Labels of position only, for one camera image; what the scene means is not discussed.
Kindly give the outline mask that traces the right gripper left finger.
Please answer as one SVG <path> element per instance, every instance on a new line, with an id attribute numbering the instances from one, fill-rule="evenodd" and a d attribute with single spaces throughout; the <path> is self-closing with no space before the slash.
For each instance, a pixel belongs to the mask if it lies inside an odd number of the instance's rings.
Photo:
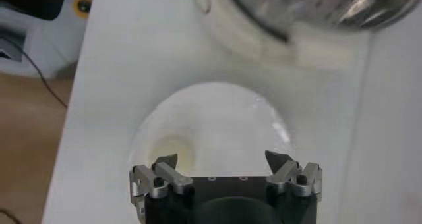
<path id="1" fill-rule="evenodd" d="M 134 165 L 129 171 L 129 190 L 131 204 L 138 212 L 144 212 L 146 197 L 162 199 L 170 192 L 180 196 L 195 193 L 193 178 L 182 175 L 175 170 L 178 155 L 159 157 L 150 167 Z"/>

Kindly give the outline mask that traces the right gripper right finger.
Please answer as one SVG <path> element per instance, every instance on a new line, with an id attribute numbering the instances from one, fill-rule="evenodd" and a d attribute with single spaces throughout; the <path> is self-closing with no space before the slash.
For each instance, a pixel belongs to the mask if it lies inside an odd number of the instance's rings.
<path id="1" fill-rule="evenodd" d="M 296 197 L 316 196 L 322 200 L 322 168 L 317 163 L 308 163 L 304 168 L 287 154 L 270 150 L 265 151 L 265 158 L 272 174 L 266 177 L 266 183 L 276 189 L 277 194 L 286 192 Z"/>

